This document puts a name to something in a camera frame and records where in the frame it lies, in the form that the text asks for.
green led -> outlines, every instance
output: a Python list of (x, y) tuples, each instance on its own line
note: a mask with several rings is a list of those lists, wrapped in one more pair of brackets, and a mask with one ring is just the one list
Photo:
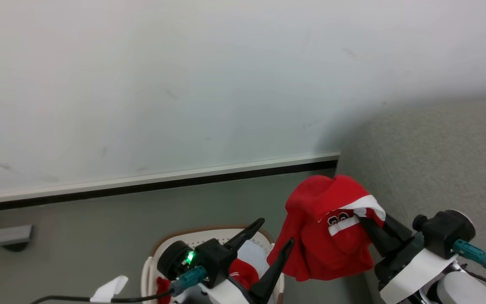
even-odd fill
[(187, 261), (187, 264), (190, 264), (193, 258), (194, 258), (194, 252), (191, 251), (189, 252), (189, 255), (187, 256), (187, 259), (185, 261)]

red cloth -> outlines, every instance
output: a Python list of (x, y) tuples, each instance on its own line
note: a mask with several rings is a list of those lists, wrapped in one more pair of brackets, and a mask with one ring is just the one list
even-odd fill
[(286, 210), (282, 231), (267, 258), (270, 265), (293, 237), (295, 244), (283, 272), (297, 281), (332, 280), (374, 266), (370, 239), (354, 214), (372, 218), (380, 227), (386, 214), (352, 178), (311, 176), (288, 198)]
[[(247, 290), (251, 289), (251, 286), (258, 282), (259, 279), (256, 269), (254, 269), (254, 267), (252, 267), (249, 263), (243, 262), (238, 258), (236, 258), (236, 260), (230, 265), (229, 275), (241, 283), (241, 285), (243, 285), (243, 287), (245, 287)], [(168, 288), (170, 288), (170, 280), (164, 279), (163, 277), (157, 277), (156, 294), (167, 292)], [(170, 304), (170, 297), (165, 296), (160, 298), (158, 301), (159, 304)]]

white basket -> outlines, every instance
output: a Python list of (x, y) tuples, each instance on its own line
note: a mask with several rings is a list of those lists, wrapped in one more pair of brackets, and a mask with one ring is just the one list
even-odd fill
[[(152, 256), (150, 256), (143, 265), (140, 287), (141, 296), (152, 296), (157, 293), (156, 279), (157, 277), (164, 277), (157, 270), (157, 261), (164, 250), (166, 250), (169, 245), (173, 244), (173, 242), (184, 241), (193, 249), (197, 245), (213, 238), (218, 239), (221, 244), (224, 244), (245, 227), (245, 225), (206, 227), (168, 235), (155, 246)], [(247, 243), (239, 249), (238, 258), (252, 265), (258, 272), (258, 277), (262, 277), (269, 267), (266, 262), (266, 257), (273, 246), (274, 243), (271, 236), (265, 231), (258, 231), (251, 240), (251, 243), (247, 241)], [(282, 304), (283, 292), (284, 275), (281, 274), (273, 291), (272, 301), (270, 301), (270, 303), (274, 302), (275, 304)], [(175, 298), (170, 299), (170, 303), (173, 304), (175, 300)], [(150, 300), (144, 303), (157, 304), (157, 301)]]

teal cable plug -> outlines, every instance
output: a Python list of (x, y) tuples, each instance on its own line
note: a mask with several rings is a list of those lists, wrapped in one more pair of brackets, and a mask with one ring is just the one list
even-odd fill
[(453, 244), (453, 250), (456, 254), (463, 258), (467, 258), (468, 260), (472, 260), (486, 269), (486, 253), (483, 250), (480, 250), (480, 248), (459, 239)]
[(207, 275), (208, 272), (203, 266), (197, 266), (183, 273), (179, 279), (170, 283), (170, 289), (174, 290), (172, 296), (179, 296), (185, 290), (198, 285)]

white wall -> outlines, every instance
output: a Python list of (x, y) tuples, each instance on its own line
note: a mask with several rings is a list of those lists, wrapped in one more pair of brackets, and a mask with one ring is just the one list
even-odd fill
[(0, 192), (340, 149), (486, 98), (486, 1), (0, 0)]

